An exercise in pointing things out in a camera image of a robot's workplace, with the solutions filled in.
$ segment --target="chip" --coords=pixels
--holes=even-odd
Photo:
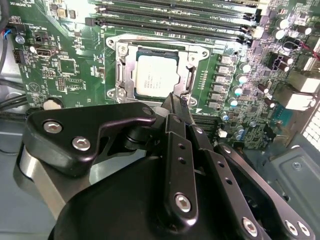
[[[269,13],[269,19],[274,19],[276,16],[278,15],[278,12],[277,11],[271,11]]]
[[[258,107],[253,106],[253,107],[251,107],[250,112],[251,112],[251,113],[255,113],[257,110],[258,110]]]
[[[76,73],[76,66],[74,59],[59,59],[59,68],[61,73],[74,75]]]
[[[250,93],[251,93],[251,90],[248,88],[245,88],[242,92],[243,95],[250,95]]]
[[[262,47],[256,47],[253,54],[260,55],[264,49]]]
[[[76,19],[76,11],[75,10],[70,10],[69,11],[69,18]]]
[[[261,39],[268,39],[269,37],[270,37],[270,34],[265,31],[262,33]]]
[[[215,81],[217,83],[224,83],[226,81],[226,76],[216,76]]]
[[[59,18],[65,19],[67,17],[67,12],[64,8],[58,8],[58,10],[56,11],[56,15]]]
[[[211,94],[211,100],[219,100],[220,99],[220,94],[217,93],[213,93]]]
[[[264,71],[263,76],[269,77],[271,74],[271,71]]]
[[[224,89],[224,87],[222,85],[213,85],[213,91],[215,92],[222,92],[222,90]]]
[[[138,95],[166,98],[179,79],[176,59],[149,55],[138,58],[135,80]]]
[[[208,104],[208,107],[212,108],[212,109],[216,109],[217,106],[218,106],[218,103],[217,102],[213,102],[213,101],[209,102],[209,104]]]
[[[233,70],[233,67],[230,67],[230,66],[219,66],[218,67],[218,73],[220,73],[220,74],[228,74],[232,70]]]

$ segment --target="black plastic bracket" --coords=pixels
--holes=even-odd
[[[272,239],[315,240],[311,227],[259,176],[239,154],[224,143],[215,150],[228,164],[238,170],[252,187],[263,195],[267,202],[266,217],[262,219],[264,228]]]
[[[198,219],[192,144],[186,139],[186,123],[175,114],[167,116],[164,132],[164,189],[159,216],[170,231],[182,233]]]
[[[218,192],[222,195],[224,204],[232,220],[231,224],[236,234],[235,238],[271,240],[252,214],[225,158],[213,151],[207,135],[201,128],[196,125],[190,125],[189,132],[191,140],[194,143],[193,154],[201,161],[205,174],[211,176],[219,188]],[[251,234],[245,225],[247,229],[248,226],[252,228]]]
[[[44,124],[50,121],[62,130],[47,132]],[[101,139],[110,142],[127,127],[151,126],[155,121],[153,110],[141,102],[39,111],[27,119],[23,143],[33,157],[66,175],[80,176],[102,151]],[[89,149],[74,148],[76,137],[86,138]]]

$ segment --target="screw hole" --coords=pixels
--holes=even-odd
[[[177,116],[173,116],[173,119],[174,119],[177,123],[181,123],[181,120],[180,120]]]
[[[115,44],[115,42],[114,42],[113,40],[109,40],[109,41],[108,41],[108,44],[109,44],[110,46],[113,46],[113,45]]]
[[[178,160],[179,160],[179,162],[180,162],[181,164],[186,164],[186,163],[187,163],[186,160],[184,160],[183,157],[179,157]]]
[[[182,150],[185,150],[185,149],[186,149],[186,147],[183,146],[181,143],[179,143],[178,146],[179,146],[179,148],[181,148]]]
[[[225,181],[229,184],[229,185],[232,185],[232,181],[229,179],[229,178],[225,178]]]
[[[219,165],[220,167],[222,167],[222,168],[225,167],[225,165],[224,165],[222,162],[220,162],[220,161],[218,161],[218,165]]]

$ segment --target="ram slot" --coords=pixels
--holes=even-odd
[[[181,38],[186,40],[192,40],[194,42],[197,41],[210,41],[210,40],[222,40],[222,41],[232,41],[232,42],[239,42],[242,44],[248,44],[250,39],[244,36],[232,36],[225,33],[219,32],[211,32],[211,31],[204,31],[204,30],[194,30],[188,28],[180,28],[176,26],[169,26],[169,25],[155,25],[153,23],[148,22],[135,22],[133,20],[123,20],[123,19],[113,19],[113,18],[85,18],[85,24],[87,26],[100,26],[100,27],[120,27],[128,28],[128,30],[137,29],[137,30],[150,30],[153,32],[164,32],[169,33],[169,35],[179,35],[182,36]]]
[[[210,33],[219,33],[219,34],[228,34],[235,36],[245,36],[246,32],[241,30],[234,30],[233,28],[228,29],[227,26],[220,26],[214,24],[203,24],[191,21],[181,21],[175,19],[167,19],[167,18],[157,18],[153,16],[145,16],[138,14],[128,14],[128,13],[120,13],[108,11],[107,14],[102,14],[104,18],[107,19],[117,19],[117,20],[127,20],[134,21],[144,25],[145,23],[153,24],[155,27],[162,25],[165,27],[176,27],[181,29],[187,29],[192,31],[206,31]]]
[[[154,7],[124,7],[117,5],[97,5],[96,12],[100,14],[109,14],[109,12],[118,12],[124,14],[139,14],[150,17],[168,18],[171,20],[191,21],[199,24],[213,24],[221,27],[228,27],[233,30],[241,30],[243,27],[252,26],[253,22],[244,19],[243,16],[229,16],[220,13],[191,13],[191,11],[181,12],[170,8]]]
[[[165,6],[173,9],[180,8],[182,10],[194,10],[194,11],[206,11],[206,12],[221,12],[221,13],[229,13],[229,14],[239,14],[239,13],[247,13],[247,14],[256,14],[257,7],[255,5],[244,5],[235,2],[229,1],[220,1],[220,0],[210,0],[210,1],[199,1],[198,3],[190,3],[183,2],[177,0],[115,0],[112,1],[114,3],[123,3],[123,4],[135,4],[140,6]]]

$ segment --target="capacitor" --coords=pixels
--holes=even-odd
[[[264,99],[264,103],[268,105],[269,108],[273,109],[275,107],[275,102],[270,100],[269,98]]]
[[[287,65],[291,65],[294,62],[294,59],[289,56],[283,56],[282,62],[286,63]]]
[[[317,29],[317,30],[320,30],[320,21],[315,22],[314,25],[313,25],[313,28]]]
[[[239,86],[234,86],[232,88],[232,91],[237,97],[239,97],[242,94],[242,89]]]
[[[234,97],[229,98],[228,103],[231,107],[236,107],[238,105],[238,101]]]
[[[239,67],[242,70],[242,72],[245,74],[249,73],[251,70],[251,66],[246,62],[241,63]]]
[[[240,84],[245,84],[248,81],[247,77],[242,74],[238,74],[235,79],[239,81]]]
[[[21,36],[21,35],[15,36],[15,41],[18,44],[25,44],[25,42],[26,42],[25,38],[23,36]]]
[[[289,69],[290,69],[290,67],[289,67],[288,65],[286,65],[285,63],[281,62],[281,63],[279,64],[279,69],[281,69],[281,70],[284,71],[284,72],[288,72]]]
[[[298,33],[304,34],[304,35],[309,35],[312,32],[311,27],[307,27],[307,26],[298,26],[295,29]]]
[[[266,88],[263,84],[258,84],[258,89],[263,92],[264,94],[267,94],[269,92],[269,89]]]
[[[275,23],[280,29],[287,29],[290,27],[290,22],[287,19],[280,18]]]
[[[238,133],[236,132],[236,133],[234,134],[234,138],[235,138],[235,140],[240,141],[241,138],[242,138],[242,135],[241,135],[241,134],[238,134]]]
[[[225,111],[223,111],[221,114],[220,114],[220,117],[223,121],[228,121],[229,120],[229,116],[227,115],[227,113]]]
[[[255,128],[257,126],[257,123],[255,121],[251,121],[249,123],[249,126],[252,127],[252,128]]]
[[[272,36],[277,39],[277,40],[280,40],[280,39],[283,39],[286,35],[286,32],[284,30],[273,30],[272,32]]]
[[[236,130],[237,130],[238,134],[240,134],[240,135],[242,135],[245,132],[244,127],[242,125],[238,125],[236,127]]]

